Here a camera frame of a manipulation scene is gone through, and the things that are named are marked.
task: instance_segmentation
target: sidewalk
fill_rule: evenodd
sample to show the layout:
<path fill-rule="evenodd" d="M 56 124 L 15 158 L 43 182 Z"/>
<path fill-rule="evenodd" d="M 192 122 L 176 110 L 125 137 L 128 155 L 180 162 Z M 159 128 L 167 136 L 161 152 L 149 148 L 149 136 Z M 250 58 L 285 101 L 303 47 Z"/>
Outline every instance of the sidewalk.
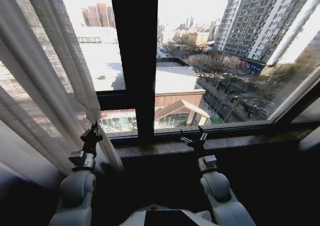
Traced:
<path fill-rule="evenodd" d="M 230 102 L 230 101 L 226 101 L 227 94 L 225 92 L 223 92 L 223 89 L 220 89 L 219 93 L 218 93 L 218 90 L 216 89 L 215 86 L 213 86 L 213 83 L 212 82 L 206 82 L 206 79 L 199 78 L 197 80 L 197 83 L 199 85 L 204 86 L 205 88 L 207 88 L 210 91 L 210 93 L 212 93 L 214 96 L 216 96 L 217 98 L 222 100 L 225 105 L 228 105 L 230 107 L 230 109 L 232 109 L 235 106 L 235 104 L 238 102 L 237 100 L 235 100 L 233 103 Z M 246 121 L 258 121 L 258 120 L 261 120 L 259 118 L 256 118 L 255 115 L 252 115 L 251 118 L 248 118 L 248 112 L 247 112 L 247 110 L 245 109 L 245 107 L 241 103 L 239 103 L 233 111 L 235 113 L 237 113 L 238 115 L 240 115 Z"/>

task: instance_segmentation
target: tall building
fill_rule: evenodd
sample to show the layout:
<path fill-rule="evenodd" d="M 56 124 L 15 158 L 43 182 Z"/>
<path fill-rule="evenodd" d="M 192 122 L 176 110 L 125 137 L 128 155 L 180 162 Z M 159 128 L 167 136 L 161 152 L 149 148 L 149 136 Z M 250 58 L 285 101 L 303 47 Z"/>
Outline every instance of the tall building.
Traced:
<path fill-rule="evenodd" d="M 83 22 L 85 26 L 90 26 L 90 22 L 89 22 L 89 10 L 86 8 L 82 8 L 81 9 L 81 14 L 82 14 L 82 18 L 83 18 Z"/>
<path fill-rule="evenodd" d="M 109 27 L 109 20 L 108 20 L 108 13 L 107 13 L 107 6 L 105 3 L 97 3 L 96 4 L 99 21 L 102 27 Z"/>
<path fill-rule="evenodd" d="M 208 41 L 212 41 L 216 39 L 216 35 L 219 31 L 220 24 L 221 24 L 221 18 L 217 18 L 215 21 L 212 21 L 210 23 Z"/>
<path fill-rule="evenodd" d="M 88 13 L 89 23 L 91 27 L 100 27 L 100 21 L 98 16 L 98 8 L 97 6 L 89 6 Z"/>
<path fill-rule="evenodd" d="M 214 49 L 274 64 L 318 3 L 319 0 L 228 0 Z M 308 9 L 300 13 L 304 6 Z M 287 39 L 292 25 L 297 26 Z"/>
<path fill-rule="evenodd" d="M 116 27 L 114 10 L 105 3 L 81 9 L 83 24 L 88 27 Z"/>
<path fill-rule="evenodd" d="M 109 21 L 110 27 L 115 28 L 116 23 L 115 23 L 114 9 L 111 6 L 108 6 L 108 7 L 106 7 L 106 11 L 107 11 L 107 16 L 108 16 L 108 21 Z"/>

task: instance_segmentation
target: road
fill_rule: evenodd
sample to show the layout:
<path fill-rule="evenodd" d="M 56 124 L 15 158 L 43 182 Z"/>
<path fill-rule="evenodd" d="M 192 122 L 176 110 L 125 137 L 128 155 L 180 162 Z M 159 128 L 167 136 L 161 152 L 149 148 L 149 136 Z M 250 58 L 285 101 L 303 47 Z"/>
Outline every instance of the road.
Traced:
<path fill-rule="evenodd" d="M 210 107 L 217 111 L 217 114 L 220 116 L 221 119 L 225 119 L 227 114 L 230 112 L 231 108 L 225 104 L 223 101 L 221 101 L 217 96 L 215 96 L 214 94 L 210 93 L 206 93 L 203 95 L 203 100 L 210 105 Z M 237 114 L 235 111 L 232 111 L 230 113 L 230 116 L 228 117 L 226 123 L 231 123 L 231 122 L 245 122 L 246 120 L 241 117 L 239 114 Z"/>

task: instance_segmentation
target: curtain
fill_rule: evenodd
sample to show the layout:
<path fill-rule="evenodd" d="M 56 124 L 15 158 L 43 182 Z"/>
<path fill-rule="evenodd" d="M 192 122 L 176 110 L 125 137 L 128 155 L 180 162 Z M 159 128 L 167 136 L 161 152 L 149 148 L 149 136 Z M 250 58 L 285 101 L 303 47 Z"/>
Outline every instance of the curtain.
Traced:
<path fill-rule="evenodd" d="M 3 128 L 55 169 L 52 177 L 67 175 L 71 170 L 68 155 L 82 148 L 80 135 L 101 117 L 101 110 L 63 1 L 0 0 L 0 60 Z M 101 128 L 100 132 L 103 140 L 97 146 L 97 168 L 107 159 L 121 171 L 119 155 Z M 14 160 L 5 160 L 3 152 L 10 150 L 2 147 L 2 164 L 25 179 L 49 186 L 34 176 L 43 175 L 37 167 L 29 175 Z M 28 169 L 32 165 L 24 157 L 29 153 L 22 151 L 19 148 L 10 154 Z"/>

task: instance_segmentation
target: black window frame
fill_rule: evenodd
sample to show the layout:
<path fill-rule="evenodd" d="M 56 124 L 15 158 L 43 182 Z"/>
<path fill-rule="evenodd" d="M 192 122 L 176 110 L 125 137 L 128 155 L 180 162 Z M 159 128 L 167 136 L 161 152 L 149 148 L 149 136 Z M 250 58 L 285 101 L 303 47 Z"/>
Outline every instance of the black window frame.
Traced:
<path fill-rule="evenodd" d="M 102 111 L 135 109 L 138 135 L 111 140 L 144 143 L 176 140 L 179 132 L 154 131 L 158 0 L 112 0 L 112 6 L 126 89 L 97 91 L 96 94 Z M 226 123 L 223 127 L 206 131 L 209 138 L 221 138 L 316 128 L 320 121 L 292 121 L 319 97 L 320 82 L 272 122 L 265 120 L 250 125 Z M 200 131 L 189 130 L 186 133 L 197 135 Z"/>

